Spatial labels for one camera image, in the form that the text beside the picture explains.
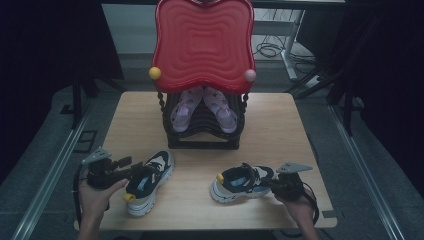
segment human hand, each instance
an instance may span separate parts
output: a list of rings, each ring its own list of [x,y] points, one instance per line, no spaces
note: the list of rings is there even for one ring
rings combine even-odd
[[[311,198],[316,199],[311,190],[305,188],[305,192],[311,196]],[[287,201],[277,195],[274,196],[278,201],[282,202],[286,206],[290,216],[296,222],[297,226],[299,226],[303,239],[319,239],[313,222],[314,209],[311,202],[309,202],[305,196],[302,195],[296,201]]]
[[[116,182],[110,188],[105,190],[99,190],[91,187],[87,184],[87,180],[80,181],[79,184],[79,197],[82,206],[83,218],[90,216],[94,219],[103,218],[104,211],[107,209],[109,204],[109,198],[119,189],[125,187],[128,183],[128,179],[123,179]]]
[[[99,238],[100,223],[109,204],[109,198],[127,183],[128,179],[123,179],[108,189],[98,190],[90,187],[86,179],[80,181],[79,198],[82,206],[82,220],[78,240]]]
[[[305,192],[313,199],[315,199],[315,196],[313,195],[311,190],[305,188]],[[296,221],[296,223],[313,221],[314,209],[309,200],[306,199],[304,196],[301,196],[296,201],[287,201],[277,195],[274,196],[278,201],[282,202],[286,206],[287,211],[289,212],[293,220]]]

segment white sneaker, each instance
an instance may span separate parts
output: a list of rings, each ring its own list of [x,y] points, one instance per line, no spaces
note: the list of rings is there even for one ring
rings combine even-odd
[[[243,163],[218,174],[210,186],[210,193],[214,200],[221,203],[232,202],[239,197],[259,198],[271,191],[271,188],[261,185],[262,180],[274,177],[274,170],[269,167],[251,167]]]
[[[124,195],[128,213],[143,216],[150,212],[156,201],[157,189],[168,181],[174,166],[171,153],[160,151],[134,174],[127,185],[127,194]]]

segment shoe sole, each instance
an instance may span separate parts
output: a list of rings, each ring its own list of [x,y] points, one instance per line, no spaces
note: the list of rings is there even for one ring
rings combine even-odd
[[[240,192],[240,193],[233,193],[233,194],[223,194],[221,193],[217,188],[218,181],[214,180],[210,186],[210,193],[214,200],[220,202],[220,203],[228,203],[236,200],[239,197],[248,197],[248,198],[259,198],[265,196],[267,193],[271,191],[271,189],[267,188],[264,191],[260,192]]]
[[[185,130],[187,130],[187,128],[188,128],[189,125],[190,124],[188,124],[187,126],[184,126],[184,127],[176,127],[176,126],[172,125],[172,128],[176,132],[184,132]]]
[[[225,133],[233,133],[236,129],[237,129],[237,124],[233,127],[233,128],[223,128],[222,126],[220,126],[222,131]]]
[[[164,183],[166,183],[169,178],[171,177],[172,173],[174,172],[174,167],[175,167],[175,163],[174,163],[174,158],[171,155],[171,153],[168,152],[169,155],[169,161],[171,162],[171,167],[168,169],[168,171],[165,173],[165,175],[162,177],[162,179],[159,181],[158,185],[156,186],[155,190],[153,190],[152,194],[150,194],[150,196],[148,196],[147,201],[139,206],[134,206],[131,205],[131,203],[127,204],[127,211],[129,214],[137,216],[137,217],[141,217],[146,215],[147,213],[150,212],[150,210],[152,210],[153,206],[156,203],[156,191],[157,189],[162,186]]]

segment pink ball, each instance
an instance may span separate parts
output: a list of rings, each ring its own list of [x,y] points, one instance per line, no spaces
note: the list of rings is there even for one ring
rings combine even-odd
[[[248,82],[254,82],[256,80],[256,72],[253,69],[249,69],[244,73],[244,77]]]

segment yellow shoe accent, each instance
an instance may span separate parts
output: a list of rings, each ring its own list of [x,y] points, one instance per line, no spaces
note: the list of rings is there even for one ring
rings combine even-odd
[[[122,198],[127,202],[132,202],[136,199],[135,195],[131,193],[125,193],[125,195]]]
[[[216,175],[216,180],[218,180],[218,182],[222,185],[224,184],[224,176],[222,176],[222,174],[218,174]]]

